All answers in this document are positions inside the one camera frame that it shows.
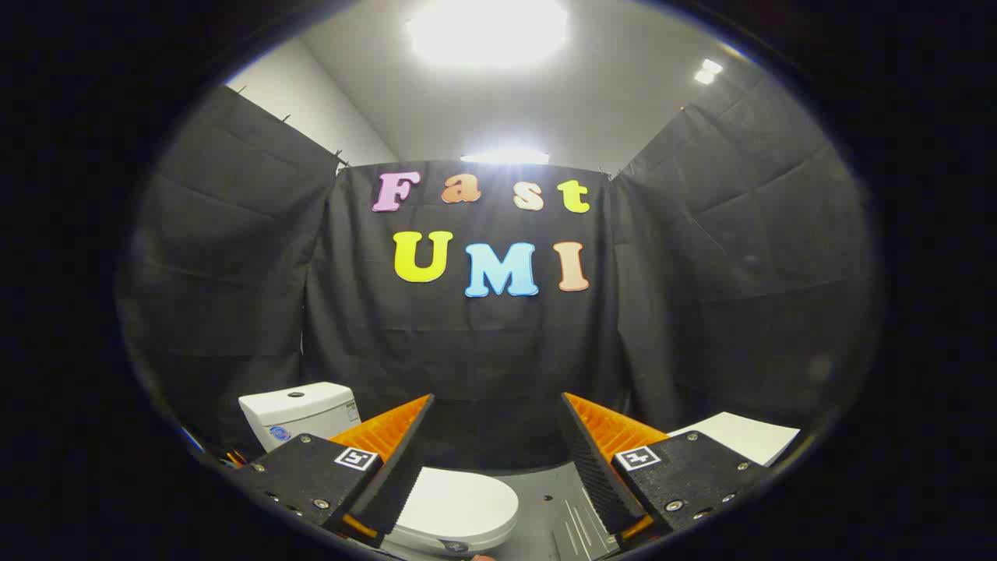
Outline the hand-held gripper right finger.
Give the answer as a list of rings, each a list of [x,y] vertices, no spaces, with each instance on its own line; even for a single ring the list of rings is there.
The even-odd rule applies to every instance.
[[[769,468],[702,431],[679,436],[570,392],[560,433],[603,528],[633,549],[733,507]]]

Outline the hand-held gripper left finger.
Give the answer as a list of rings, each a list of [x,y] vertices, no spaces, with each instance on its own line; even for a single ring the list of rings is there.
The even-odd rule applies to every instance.
[[[434,405],[429,393],[338,436],[293,436],[232,471],[231,483],[289,518],[378,548],[425,465],[421,427]]]

